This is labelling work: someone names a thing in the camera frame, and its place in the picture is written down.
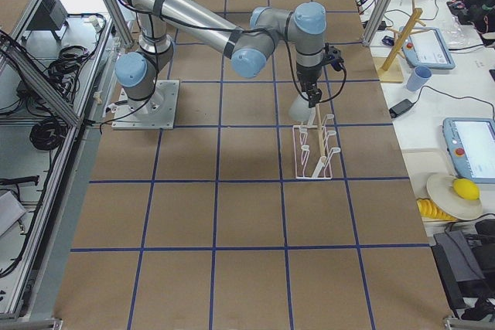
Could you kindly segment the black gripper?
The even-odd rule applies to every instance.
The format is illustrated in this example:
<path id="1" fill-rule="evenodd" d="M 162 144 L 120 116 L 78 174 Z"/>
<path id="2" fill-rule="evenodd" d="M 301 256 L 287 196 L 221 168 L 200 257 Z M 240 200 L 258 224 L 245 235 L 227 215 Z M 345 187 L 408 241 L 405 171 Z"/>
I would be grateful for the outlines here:
<path id="1" fill-rule="evenodd" d="M 322 67 L 297 65 L 296 74 L 302 92 L 307 92 L 309 108 L 315 107 L 322 98 L 322 91 L 317 88 L 318 79 L 322 75 Z"/>

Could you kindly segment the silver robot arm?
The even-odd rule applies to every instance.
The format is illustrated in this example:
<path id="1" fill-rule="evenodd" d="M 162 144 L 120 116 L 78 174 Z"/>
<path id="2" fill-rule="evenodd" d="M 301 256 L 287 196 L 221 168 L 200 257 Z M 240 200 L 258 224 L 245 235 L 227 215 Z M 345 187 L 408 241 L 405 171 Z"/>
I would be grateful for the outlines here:
<path id="1" fill-rule="evenodd" d="M 169 22 L 230 59 L 241 77 L 253 78 L 265 67 L 278 42 L 293 43 L 299 91 L 310 107 L 322 99 L 317 81 L 322 73 L 326 10 L 305 2 L 295 10 L 258 7 L 250 28 L 242 29 L 192 0 L 122 0 L 140 15 Z"/>

